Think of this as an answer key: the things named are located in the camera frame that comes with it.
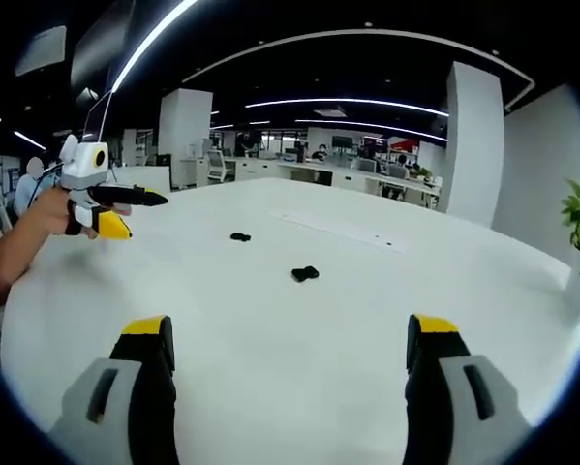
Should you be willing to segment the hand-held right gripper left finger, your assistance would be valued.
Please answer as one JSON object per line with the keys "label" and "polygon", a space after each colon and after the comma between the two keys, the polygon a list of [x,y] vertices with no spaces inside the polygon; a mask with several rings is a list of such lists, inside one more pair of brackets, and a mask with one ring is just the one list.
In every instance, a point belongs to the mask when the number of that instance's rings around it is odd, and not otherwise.
{"label": "hand-held right gripper left finger", "polygon": [[172,321],[130,322],[65,391],[48,436],[75,464],[177,464]]}

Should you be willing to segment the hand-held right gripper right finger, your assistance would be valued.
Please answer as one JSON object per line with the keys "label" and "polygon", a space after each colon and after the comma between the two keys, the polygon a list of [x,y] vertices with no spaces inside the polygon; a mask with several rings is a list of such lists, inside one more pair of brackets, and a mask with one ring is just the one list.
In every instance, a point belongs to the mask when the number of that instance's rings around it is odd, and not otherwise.
{"label": "hand-held right gripper right finger", "polygon": [[510,380],[450,321],[412,314],[405,464],[504,464],[531,431]]}

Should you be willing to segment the person's left hand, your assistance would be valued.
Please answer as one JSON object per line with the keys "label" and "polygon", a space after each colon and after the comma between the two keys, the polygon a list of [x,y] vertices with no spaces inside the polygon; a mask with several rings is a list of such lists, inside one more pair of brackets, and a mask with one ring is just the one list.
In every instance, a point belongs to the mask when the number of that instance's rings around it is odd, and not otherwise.
{"label": "person's left hand", "polygon": [[26,230],[36,237],[64,235],[70,222],[69,193],[60,187],[44,190],[25,214]]}

